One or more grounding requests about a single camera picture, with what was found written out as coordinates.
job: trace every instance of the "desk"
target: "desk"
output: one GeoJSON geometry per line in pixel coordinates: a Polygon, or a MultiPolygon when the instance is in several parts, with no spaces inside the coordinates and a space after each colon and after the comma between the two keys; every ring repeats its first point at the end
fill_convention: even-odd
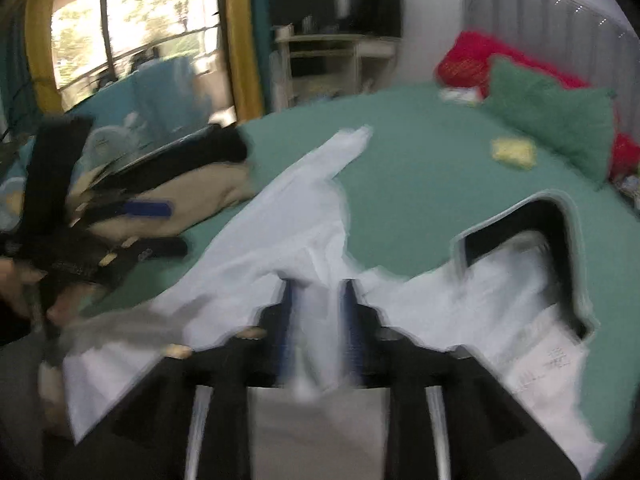
{"type": "Polygon", "coordinates": [[[382,88],[398,59],[399,38],[363,34],[279,34],[280,67],[274,77],[276,110],[317,98],[368,93],[382,88]],[[296,76],[291,60],[325,58],[326,71],[296,76]]]}

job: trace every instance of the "red pillow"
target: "red pillow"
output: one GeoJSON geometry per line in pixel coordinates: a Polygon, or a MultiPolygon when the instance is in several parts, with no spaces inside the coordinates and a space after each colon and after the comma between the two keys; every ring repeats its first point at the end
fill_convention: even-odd
{"type": "MultiPolygon", "coordinates": [[[[478,86],[482,97],[489,95],[490,58],[494,55],[510,57],[513,62],[540,70],[555,77],[566,89],[588,88],[579,77],[560,72],[555,66],[526,56],[493,36],[473,30],[461,32],[452,49],[435,70],[436,78],[447,86],[471,88],[478,86]]],[[[619,133],[616,121],[616,139],[611,150],[610,178],[635,173],[640,164],[640,146],[627,134],[619,133]]]]}
{"type": "Polygon", "coordinates": [[[579,77],[560,72],[549,63],[542,63],[526,56],[493,36],[473,30],[465,30],[456,43],[436,67],[436,78],[447,86],[471,88],[479,86],[483,97],[489,95],[490,57],[498,54],[513,62],[540,70],[558,79],[567,89],[586,88],[589,84],[579,77]]]}
{"type": "Polygon", "coordinates": [[[617,133],[611,149],[609,178],[636,173],[639,164],[640,146],[627,134],[617,133]]]}

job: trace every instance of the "headboard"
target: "headboard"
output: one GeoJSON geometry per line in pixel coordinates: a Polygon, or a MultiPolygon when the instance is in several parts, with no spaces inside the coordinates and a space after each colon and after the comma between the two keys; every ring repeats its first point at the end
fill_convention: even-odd
{"type": "Polygon", "coordinates": [[[640,140],[640,43],[633,31],[576,0],[463,0],[463,29],[611,88],[621,130],[640,140]]]}

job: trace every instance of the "white shelf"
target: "white shelf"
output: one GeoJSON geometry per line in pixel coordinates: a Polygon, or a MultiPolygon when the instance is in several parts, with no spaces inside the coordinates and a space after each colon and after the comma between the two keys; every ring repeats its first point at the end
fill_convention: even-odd
{"type": "Polygon", "coordinates": [[[400,38],[388,36],[377,37],[365,34],[297,34],[288,38],[276,38],[276,43],[295,43],[297,41],[361,41],[361,40],[384,40],[399,43],[400,38]]]}
{"type": "Polygon", "coordinates": [[[396,55],[398,44],[388,40],[362,40],[357,46],[357,54],[360,57],[373,57],[376,59],[390,59],[396,55]]]}
{"type": "Polygon", "coordinates": [[[349,57],[353,56],[352,48],[329,48],[326,50],[299,50],[289,53],[290,58],[300,57],[349,57]]]}

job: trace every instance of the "metal rod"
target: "metal rod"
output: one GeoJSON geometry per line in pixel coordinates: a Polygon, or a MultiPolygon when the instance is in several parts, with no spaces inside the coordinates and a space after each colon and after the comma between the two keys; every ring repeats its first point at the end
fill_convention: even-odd
{"type": "Polygon", "coordinates": [[[228,74],[229,91],[232,100],[236,104],[236,96],[234,94],[234,78],[231,71],[231,60],[229,59],[229,36],[226,30],[226,0],[218,0],[218,13],[220,14],[220,36],[222,37],[222,52],[224,53],[225,68],[228,74]]]}
{"type": "Polygon", "coordinates": [[[107,68],[113,81],[117,80],[116,69],[113,65],[113,52],[111,51],[111,41],[109,38],[109,16],[107,14],[107,0],[100,0],[100,28],[102,29],[102,40],[104,41],[104,53],[107,55],[107,68]]]}
{"type": "MultiPolygon", "coordinates": [[[[161,40],[149,41],[148,43],[145,43],[143,45],[137,46],[136,48],[132,48],[130,50],[127,50],[126,52],[123,52],[122,54],[118,54],[117,56],[113,57],[113,62],[119,61],[124,57],[130,56],[131,54],[135,54],[136,52],[139,52],[140,50],[146,50],[148,48],[151,48],[152,46],[156,46],[157,44],[165,43],[165,42],[171,41],[171,40],[177,40],[178,38],[181,38],[183,36],[188,36],[189,34],[196,34],[197,32],[205,32],[206,30],[210,30],[212,28],[217,28],[218,26],[219,25],[212,25],[211,27],[197,28],[195,30],[188,30],[187,32],[181,32],[180,34],[174,34],[173,36],[167,36],[166,38],[162,38],[161,40]]],[[[87,72],[84,72],[83,74],[81,74],[78,77],[76,77],[71,83],[67,83],[67,84],[61,86],[60,88],[58,88],[58,91],[59,92],[65,91],[67,88],[69,88],[72,85],[75,85],[81,79],[84,79],[85,77],[90,76],[94,72],[98,72],[99,70],[107,68],[107,66],[108,66],[107,63],[102,63],[102,64],[100,64],[98,66],[93,67],[91,70],[88,70],[87,72]]]]}

